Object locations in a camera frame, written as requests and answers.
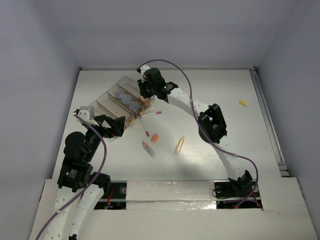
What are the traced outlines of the orange highlighter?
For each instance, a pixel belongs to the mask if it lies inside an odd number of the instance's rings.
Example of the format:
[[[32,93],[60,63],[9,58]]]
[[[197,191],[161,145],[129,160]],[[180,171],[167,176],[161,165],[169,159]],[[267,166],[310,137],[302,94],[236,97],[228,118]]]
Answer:
[[[147,100],[146,100],[143,96],[140,96],[139,98],[140,98],[140,100],[141,100],[143,103],[146,103],[146,102],[147,102]]]

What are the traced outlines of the clear tape roll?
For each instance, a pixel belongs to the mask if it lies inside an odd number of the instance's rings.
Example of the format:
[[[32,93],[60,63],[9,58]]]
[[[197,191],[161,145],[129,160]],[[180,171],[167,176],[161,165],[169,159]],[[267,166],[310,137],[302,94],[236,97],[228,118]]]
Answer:
[[[113,94],[116,99],[121,99],[125,95],[125,91],[122,88],[118,88]]]

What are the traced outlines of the yellow highlighter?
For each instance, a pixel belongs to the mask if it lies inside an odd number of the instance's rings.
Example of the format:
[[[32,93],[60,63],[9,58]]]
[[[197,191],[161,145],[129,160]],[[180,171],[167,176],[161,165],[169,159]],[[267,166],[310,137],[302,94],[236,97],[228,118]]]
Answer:
[[[177,143],[177,145],[176,145],[176,147],[174,149],[174,152],[173,152],[174,155],[178,155],[180,153],[180,151],[181,151],[181,149],[183,147],[184,141],[185,141],[185,138],[182,136],[179,139],[179,141],[178,141],[178,143]]]

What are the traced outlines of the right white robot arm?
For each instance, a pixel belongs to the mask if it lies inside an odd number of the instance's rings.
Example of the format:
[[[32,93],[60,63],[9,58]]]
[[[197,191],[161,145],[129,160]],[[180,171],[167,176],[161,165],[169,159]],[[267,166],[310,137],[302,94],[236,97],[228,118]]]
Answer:
[[[137,69],[142,74],[138,80],[143,98],[156,96],[159,100],[176,106],[195,118],[198,132],[205,142],[212,145],[225,167],[230,190],[236,197],[242,197],[249,189],[252,176],[241,162],[240,156],[232,150],[227,139],[227,124],[222,110],[216,103],[208,105],[185,93],[177,84],[166,82],[159,69],[143,65]]]

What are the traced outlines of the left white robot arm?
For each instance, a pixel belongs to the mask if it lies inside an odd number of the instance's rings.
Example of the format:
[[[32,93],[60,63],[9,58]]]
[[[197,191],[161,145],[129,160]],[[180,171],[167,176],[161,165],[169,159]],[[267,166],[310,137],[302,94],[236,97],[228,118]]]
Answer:
[[[82,112],[74,112],[73,116],[87,131],[72,132],[65,139],[54,213],[37,239],[43,235],[45,240],[78,240],[98,201],[113,192],[111,177],[101,168],[94,172],[90,162],[99,145],[107,149],[105,139],[123,135],[126,118],[87,117]]]

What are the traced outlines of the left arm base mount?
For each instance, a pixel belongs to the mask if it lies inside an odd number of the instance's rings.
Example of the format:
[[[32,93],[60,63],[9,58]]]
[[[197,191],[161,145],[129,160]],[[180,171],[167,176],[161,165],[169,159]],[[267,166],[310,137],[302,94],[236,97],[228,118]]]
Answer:
[[[112,181],[109,193],[97,202],[94,210],[125,210],[127,208],[127,182]]]

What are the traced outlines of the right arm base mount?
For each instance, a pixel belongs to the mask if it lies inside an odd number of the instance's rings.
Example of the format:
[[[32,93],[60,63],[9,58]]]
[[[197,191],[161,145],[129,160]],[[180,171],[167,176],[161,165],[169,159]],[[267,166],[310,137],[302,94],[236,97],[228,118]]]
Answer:
[[[211,194],[217,199],[218,209],[263,208],[259,186],[247,170],[237,180],[215,182]]]

